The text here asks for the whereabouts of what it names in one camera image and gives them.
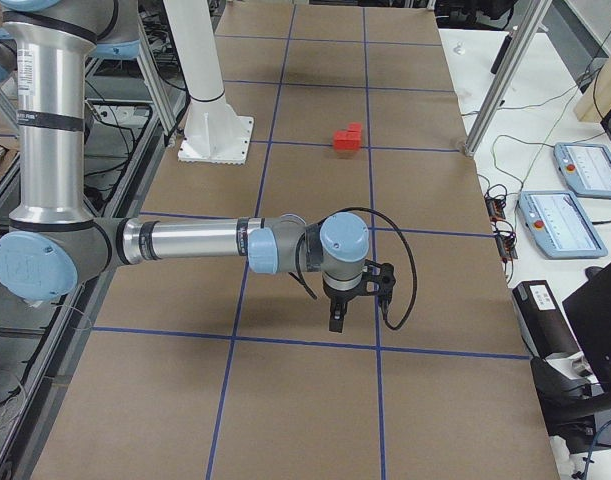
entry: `metal frame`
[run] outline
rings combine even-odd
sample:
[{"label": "metal frame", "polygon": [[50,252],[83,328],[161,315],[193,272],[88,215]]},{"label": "metal frame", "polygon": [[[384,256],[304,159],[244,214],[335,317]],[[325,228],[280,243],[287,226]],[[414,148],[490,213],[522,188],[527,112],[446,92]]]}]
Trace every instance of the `metal frame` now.
[{"label": "metal frame", "polygon": [[525,18],[519,25],[510,43],[507,54],[501,63],[498,73],[494,77],[492,85],[489,87],[479,114],[476,116],[476,120],[467,136],[467,140],[463,147],[465,155],[473,157],[483,141],[485,133],[494,119],[496,110],[500,107],[503,96],[505,92],[507,92],[514,78],[514,74],[525,56],[532,42],[532,38],[534,38],[534,34],[537,32],[551,3],[552,0],[532,0],[529,4],[527,12],[525,13]]}]

